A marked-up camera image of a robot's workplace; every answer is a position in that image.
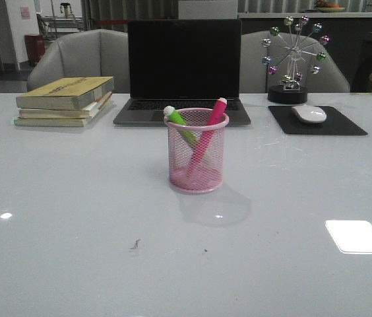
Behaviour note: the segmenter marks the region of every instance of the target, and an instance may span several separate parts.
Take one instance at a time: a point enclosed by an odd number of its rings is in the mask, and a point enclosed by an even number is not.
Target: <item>chair backrest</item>
[[[28,90],[63,77],[114,76],[115,92],[129,92],[127,34],[92,30],[58,38],[32,70]]]
[[[273,58],[270,65],[276,65],[284,56],[284,40],[290,42],[288,33],[280,33],[280,36],[270,36],[269,31],[261,31],[244,34],[241,38],[241,68],[240,68],[240,92],[266,92],[267,87],[278,85],[287,73],[287,60],[278,65],[278,71],[274,75],[267,74],[267,66],[263,65],[262,58]],[[262,40],[271,39],[271,45],[267,48],[262,46]],[[328,52],[316,39],[306,38],[302,47],[305,46],[302,56],[305,61],[298,61],[298,71],[302,72],[303,78],[300,84],[309,92],[350,92],[350,86],[332,60]],[[324,61],[316,61],[315,54],[323,52],[326,55]],[[318,74],[311,72],[312,65],[319,65],[321,71]]]

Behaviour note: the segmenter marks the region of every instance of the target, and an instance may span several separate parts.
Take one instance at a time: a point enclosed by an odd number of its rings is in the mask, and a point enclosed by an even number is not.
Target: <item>red trash can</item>
[[[25,35],[25,45],[29,66],[35,66],[46,52],[44,37],[41,34],[27,34]]]

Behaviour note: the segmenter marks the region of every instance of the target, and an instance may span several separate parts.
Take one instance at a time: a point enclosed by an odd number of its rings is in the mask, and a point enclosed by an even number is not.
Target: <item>mouse pad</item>
[[[368,133],[352,120],[331,106],[319,106],[326,114],[323,123],[300,122],[292,106],[269,106],[284,133],[308,135],[367,135]]]

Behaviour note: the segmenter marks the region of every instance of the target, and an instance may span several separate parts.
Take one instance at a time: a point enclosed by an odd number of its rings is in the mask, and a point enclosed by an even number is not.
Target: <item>stack of books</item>
[[[106,106],[113,77],[62,78],[16,97],[15,125],[83,127]]]

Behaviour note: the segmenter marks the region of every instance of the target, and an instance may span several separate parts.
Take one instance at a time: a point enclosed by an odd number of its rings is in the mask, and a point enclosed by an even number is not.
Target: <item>floor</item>
[[[45,40],[46,50],[53,40]],[[0,71],[0,92],[26,92],[26,80],[33,67],[20,71]]]

